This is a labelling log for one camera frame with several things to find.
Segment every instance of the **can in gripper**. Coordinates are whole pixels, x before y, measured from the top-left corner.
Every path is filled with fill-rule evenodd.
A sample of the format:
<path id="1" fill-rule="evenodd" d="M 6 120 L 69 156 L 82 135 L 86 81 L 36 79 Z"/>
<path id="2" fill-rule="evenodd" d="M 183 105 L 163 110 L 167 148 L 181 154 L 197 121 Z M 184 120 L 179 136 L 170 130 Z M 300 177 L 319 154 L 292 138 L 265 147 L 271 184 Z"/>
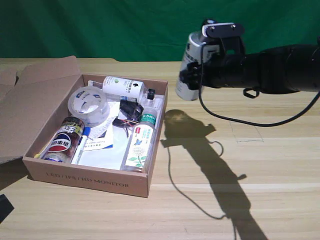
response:
<path id="1" fill-rule="evenodd" d="M 66 117 L 43 159 L 71 163 L 81 139 L 85 124 L 77 117 Z"/>

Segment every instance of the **blue marker cap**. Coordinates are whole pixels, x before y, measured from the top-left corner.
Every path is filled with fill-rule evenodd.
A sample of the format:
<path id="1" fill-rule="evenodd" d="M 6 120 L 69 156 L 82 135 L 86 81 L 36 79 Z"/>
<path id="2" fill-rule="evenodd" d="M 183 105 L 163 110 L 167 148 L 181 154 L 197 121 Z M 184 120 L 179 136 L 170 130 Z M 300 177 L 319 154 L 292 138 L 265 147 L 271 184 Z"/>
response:
<path id="1" fill-rule="evenodd" d="M 90 127 L 85 126 L 85 127 L 84 127 L 84 130 L 83 130 L 83 134 L 82 134 L 82 135 L 89 136 L 89 134 L 90 134 L 90 130 L 91 130 L 91 128 L 90 128 Z"/>

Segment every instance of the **cardboard box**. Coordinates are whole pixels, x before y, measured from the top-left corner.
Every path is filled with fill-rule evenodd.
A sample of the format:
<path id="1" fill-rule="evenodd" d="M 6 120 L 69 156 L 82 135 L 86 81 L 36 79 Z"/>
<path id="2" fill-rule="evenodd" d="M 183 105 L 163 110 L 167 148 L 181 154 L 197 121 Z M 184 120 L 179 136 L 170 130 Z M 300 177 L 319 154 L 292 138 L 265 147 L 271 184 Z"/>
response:
<path id="1" fill-rule="evenodd" d="M 105 76 L 82 74 L 74 56 L 27 66 L 16 84 L 13 73 L 0 75 L 0 164 L 23 157 L 35 181 L 148 197 L 167 105 L 167 81 L 130 78 L 164 96 L 151 163 L 146 173 L 138 173 L 33 158 L 70 115 L 69 96 L 89 80 L 102 83 Z"/>

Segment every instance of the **green backdrop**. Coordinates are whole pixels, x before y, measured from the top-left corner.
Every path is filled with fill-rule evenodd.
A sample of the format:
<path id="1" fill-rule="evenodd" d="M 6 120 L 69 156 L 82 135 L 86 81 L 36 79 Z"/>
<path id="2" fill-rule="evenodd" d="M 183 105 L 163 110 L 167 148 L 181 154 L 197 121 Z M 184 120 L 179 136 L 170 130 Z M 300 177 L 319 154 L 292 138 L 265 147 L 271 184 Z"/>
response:
<path id="1" fill-rule="evenodd" d="M 180 61 L 204 18 L 245 27 L 247 53 L 315 44 L 320 0 L 1 0 L 1 58 Z"/>

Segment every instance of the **wooden table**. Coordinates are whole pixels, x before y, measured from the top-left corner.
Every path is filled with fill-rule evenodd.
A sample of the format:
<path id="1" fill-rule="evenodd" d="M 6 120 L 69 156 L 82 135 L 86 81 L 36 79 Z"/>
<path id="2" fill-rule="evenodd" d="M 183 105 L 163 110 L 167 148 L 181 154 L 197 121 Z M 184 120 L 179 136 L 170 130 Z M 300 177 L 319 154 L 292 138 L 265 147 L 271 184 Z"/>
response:
<path id="1" fill-rule="evenodd" d="M 44 60 L 0 59 L 0 70 Z M 20 161 L 0 165 L 0 194 L 15 207 L 0 239 L 233 240 L 234 230 L 242 240 L 320 239 L 320 103 L 294 122 L 253 127 L 180 99 L 180 62 L 78 62 L 83 73 L 168 80 L 167 114 L 182 137 L 174 139 L 172 122 L 163 126 L 170 146 L 159 144 L 148 198 L 36 182 Z M 272 123 L 300 112 L 315 94 L 249 99 L 242 89 L 206 88 L 203 100 L 217 114 Z"/>

